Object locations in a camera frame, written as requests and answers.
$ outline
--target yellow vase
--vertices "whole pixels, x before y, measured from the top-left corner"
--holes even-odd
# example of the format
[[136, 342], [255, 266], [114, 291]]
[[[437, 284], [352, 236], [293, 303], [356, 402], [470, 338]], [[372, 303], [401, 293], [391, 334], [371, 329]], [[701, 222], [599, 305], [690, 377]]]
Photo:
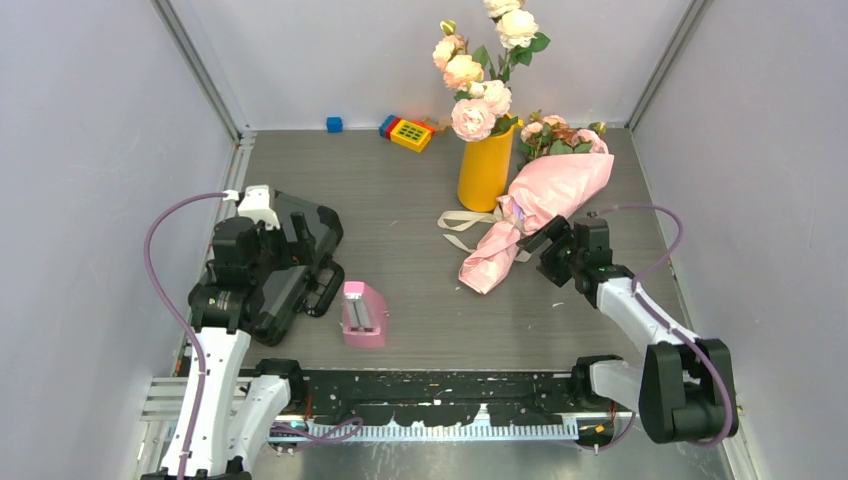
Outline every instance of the yellow vase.
[[465, 208], [474, 212], [491, 212], [498, 204], [497, 198], [506, 191], [512, 138], [521, 120], [509, 131], [479, 142], [465, 144], [459, 186], [456, 194]]

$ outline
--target beige ribbon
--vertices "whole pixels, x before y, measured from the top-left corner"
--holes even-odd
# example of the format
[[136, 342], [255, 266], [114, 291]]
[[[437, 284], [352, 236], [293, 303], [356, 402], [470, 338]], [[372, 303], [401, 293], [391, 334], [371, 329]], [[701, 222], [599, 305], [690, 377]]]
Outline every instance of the beige ribbon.
[[[455, 226], [450, 226], [447, 223], [448, 220], [463, 223], [460, 223], [459, 225]], [[439, 217], [439, 220], [436, 222], [436, 224], [439, 225], [439, 227], [444, 228], [445, 230], [452, 230], [454, 232], [464, 232], [477, 223], [497, 223], [503, 220], [512, 223], [513, 225], [518, 227], [519, 230], [521, 229], [520, 225], [516, 225], [517, 219], [505, 217], [503, 212], [501, 211], [500, 206], [495, 208], [495, 211], [492, 213], [477, 213], [467, 212], [463, 210], [449, 210], [447, 212], [442, 213], [442, 216]], [[455, 235], [443, 233], [442, 236], [445, 237], [445, 239], [452, 243], [453, 246], [455, 246], [456, 248], [468, 253], [474, 253], [474, 250], [468, 248], [464, 243], [462, 243], [462, 240], [456, 238]], [[530, 257], [531, 255], [529, 252], [519, 250], [518, 255], [515, 256], [514, 261], [526, 262], [527, 260], [530, 260]]]

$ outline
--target blue toy block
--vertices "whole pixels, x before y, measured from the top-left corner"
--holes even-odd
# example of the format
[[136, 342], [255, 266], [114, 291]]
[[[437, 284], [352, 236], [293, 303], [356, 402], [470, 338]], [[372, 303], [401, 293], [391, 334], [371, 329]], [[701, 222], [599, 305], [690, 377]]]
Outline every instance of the blue toy block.
[[339, 133], [343, 124], [341, 117], [327, 117], [327, 133]]
[[394, 120], [395, 120], [395, 116], [394, 116], [394, 115], [389, 115], [389, 116], [386, 118], [386, 121], [384, 121], [384, 122], [383, 122], [383, 124], [382, 124], [382, 125], [380, 125], [380, 136], [381, 136], [381, 137], [383, 137], [383, 138], [389, 138], [389, 135], [386, 133], [386, 130], [389, 128], [389, 126], [392, 124], [392, 122], [393, 122]]

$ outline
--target peach rose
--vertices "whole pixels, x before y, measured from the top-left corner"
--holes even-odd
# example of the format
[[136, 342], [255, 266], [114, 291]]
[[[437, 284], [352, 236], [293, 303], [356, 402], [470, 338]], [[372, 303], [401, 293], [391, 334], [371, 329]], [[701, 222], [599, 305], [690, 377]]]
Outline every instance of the peach rose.
[[524, 127], [521, 130], [521, 141], [524, 142], [524, 143], [527, 143], [527, 140], [530, 137], [532, 137], [533, 135], [537, 135], [541, 131], [542, 131], [542, 124], [541, 123], [533, 122], [533, 123], [527, 124], [527, 126]]
[[447, 67], [448, 62], [450, 62], [451, 57], [453, 57], [454, 52], [453, 43], [443, 39], [439, 43], [436, 44], [436, 49], [433, 50], [433, 63], [436, 64], [436, 67], [444, 73], [445, 67]]
[[456, 55], [445, 67], [445, 86], [453, 90], [482, 78], [483, 66], [472, 60], [471, 55]]
[[453, 45], [454, 50], [462, 50], [465, 48], [465, 38], [462, 35], [448, 35], [444, 38], [444, 41], [450, 42]]
[[559, 115], [546, 115], [542, 118], [542, 123], [547, 123], [548, 125], [555, 127], [557, 123], [562, 124], [564, 127], [568, 127], [568, 123], [566, 123], [565, 119], [560, 117]]

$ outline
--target pink stapler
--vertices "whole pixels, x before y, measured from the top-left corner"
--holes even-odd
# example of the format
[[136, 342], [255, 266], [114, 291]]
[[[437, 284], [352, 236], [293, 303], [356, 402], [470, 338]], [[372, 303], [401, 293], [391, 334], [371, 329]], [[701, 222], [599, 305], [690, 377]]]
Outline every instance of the pink stapler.
[[342, 333], [351, 347], [386, 346], [389, 312], [386, 300], [364, 282], [345, 282]]

